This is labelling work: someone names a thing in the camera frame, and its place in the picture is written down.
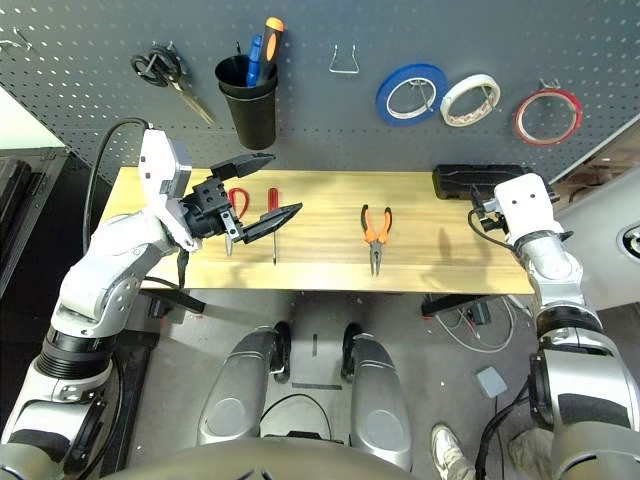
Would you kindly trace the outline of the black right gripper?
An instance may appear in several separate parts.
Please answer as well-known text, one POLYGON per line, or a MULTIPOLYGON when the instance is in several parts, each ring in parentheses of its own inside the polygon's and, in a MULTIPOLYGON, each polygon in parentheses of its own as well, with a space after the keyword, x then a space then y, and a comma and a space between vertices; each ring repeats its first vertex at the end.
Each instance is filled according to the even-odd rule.
POLYGON ((480 191, 476 185, 471 186, 471 200, 473 209, 485 232, 502 230, 508 232, 506 218, 495 198, 481 200, 480 191))

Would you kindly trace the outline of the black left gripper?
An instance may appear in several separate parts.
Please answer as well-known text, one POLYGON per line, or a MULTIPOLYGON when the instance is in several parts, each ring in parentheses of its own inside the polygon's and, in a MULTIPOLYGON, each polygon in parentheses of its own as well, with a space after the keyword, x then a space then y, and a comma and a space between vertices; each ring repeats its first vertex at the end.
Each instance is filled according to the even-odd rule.
POLYGON ((228 234, 232 240, 249 244, 276 232, 290 221, 303 208, 302 203, 278 207, 243 228, 224 187, 225 180, 251 175, 275 159, 273 154, 250 153, 212 165, 212 175, 195 185, 192 192, 179 201, 191 236, 206 239, 228 234))

